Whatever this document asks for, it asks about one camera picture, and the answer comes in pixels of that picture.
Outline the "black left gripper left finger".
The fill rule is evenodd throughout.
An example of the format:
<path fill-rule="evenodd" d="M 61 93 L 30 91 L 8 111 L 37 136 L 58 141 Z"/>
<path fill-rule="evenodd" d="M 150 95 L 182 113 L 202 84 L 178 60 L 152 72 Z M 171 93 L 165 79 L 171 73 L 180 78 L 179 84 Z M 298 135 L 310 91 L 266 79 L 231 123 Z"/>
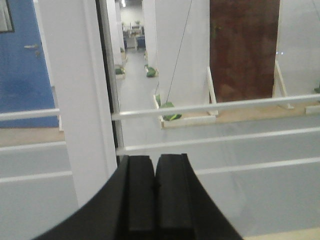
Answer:
<path fill-rule="evenodd" d="M 37 239 L 153 240 L 154 183 L 150 157 L 126 155 L 92 199 Z"/>

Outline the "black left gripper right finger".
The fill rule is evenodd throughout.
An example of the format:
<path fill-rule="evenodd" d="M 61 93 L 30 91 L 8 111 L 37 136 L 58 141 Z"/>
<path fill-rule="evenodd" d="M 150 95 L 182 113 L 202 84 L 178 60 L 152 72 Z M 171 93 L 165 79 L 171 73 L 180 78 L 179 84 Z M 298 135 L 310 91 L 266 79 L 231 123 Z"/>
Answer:
<path fill-rule="evenodd" d="M 155 174 L 160 240 L 241 240 L 196 176 L 187 154 L 163 154 Z"/>

